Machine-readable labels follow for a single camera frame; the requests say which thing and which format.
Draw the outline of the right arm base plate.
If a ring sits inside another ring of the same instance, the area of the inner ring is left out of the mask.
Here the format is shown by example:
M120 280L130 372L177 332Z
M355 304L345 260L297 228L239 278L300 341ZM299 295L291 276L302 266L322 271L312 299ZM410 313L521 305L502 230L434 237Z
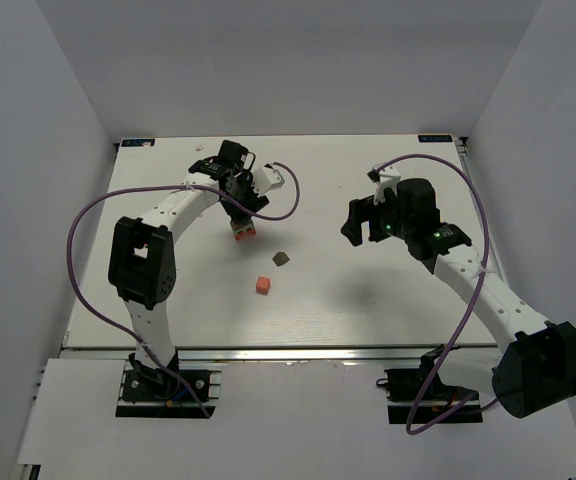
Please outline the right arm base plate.
M388 369L375 386L385 392L388 422L390 425L405 425L410 408L422 386L417 369ZM470 394L461 387L444 386L435 380L424 394L417 409L413 424L422 425L457 405ZM476 424L483 422L479 395L475 394L458 412L441 421L442 424Z

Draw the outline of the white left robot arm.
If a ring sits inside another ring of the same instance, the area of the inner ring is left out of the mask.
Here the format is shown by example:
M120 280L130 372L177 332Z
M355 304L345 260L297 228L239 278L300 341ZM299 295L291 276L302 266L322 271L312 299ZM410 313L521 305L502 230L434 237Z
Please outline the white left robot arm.
M176 394L180 382L166 300L177 270L174 247L181 234L204 211L221 204L236 240L256 232L252 215L269 204L267 193L283 186L283 176L271 165L251 165L252 153L225 140L217 155L194 162L184 188L137 218L122 217L114 227L109 282L129 312L133 331L145 342L129 357L138 380L159 398Z

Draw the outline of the brown wood block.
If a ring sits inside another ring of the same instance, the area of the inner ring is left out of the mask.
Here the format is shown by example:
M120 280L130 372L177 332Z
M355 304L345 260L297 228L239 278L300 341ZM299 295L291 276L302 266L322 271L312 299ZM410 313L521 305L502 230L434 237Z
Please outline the brown wood block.
M248 225L253 225L253 224L254 224L253 218L250 216L246 216L246 217L241 218L241 219L232 220L230 222L230 225L235 229L244 228Z

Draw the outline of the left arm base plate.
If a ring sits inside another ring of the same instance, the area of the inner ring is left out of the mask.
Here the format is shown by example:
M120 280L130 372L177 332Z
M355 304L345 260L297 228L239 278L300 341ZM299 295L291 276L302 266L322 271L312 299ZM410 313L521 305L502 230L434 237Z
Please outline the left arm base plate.
M162 386L143 379L125 364L115 408L117 418L199 419L214 413L220 396L222 372L191 368L181 376L190 389L173 379Z

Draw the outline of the green rectangular wood block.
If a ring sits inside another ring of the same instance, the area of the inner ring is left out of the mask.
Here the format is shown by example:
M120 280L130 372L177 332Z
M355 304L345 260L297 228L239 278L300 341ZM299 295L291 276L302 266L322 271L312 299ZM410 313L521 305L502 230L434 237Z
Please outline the green rectangular wood block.
M253 223L249 223L247 225L240 225L233 228L233 234L235 237L251 234L254 235L256 233L256 229Z

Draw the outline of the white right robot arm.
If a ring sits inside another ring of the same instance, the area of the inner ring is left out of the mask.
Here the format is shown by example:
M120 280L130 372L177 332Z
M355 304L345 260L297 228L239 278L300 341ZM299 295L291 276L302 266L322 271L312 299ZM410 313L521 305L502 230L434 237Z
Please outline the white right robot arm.
M363 240L402 240L410 255L450 287L496 343L493 352L438 347L420 362L422 378L439 393L450 387L485 393L512 416L524 418L576 396L576 328L555 324L524 302L497 274L487 272L471 239L441 221L436 194L425 179L396 180L350 201L342 234Z

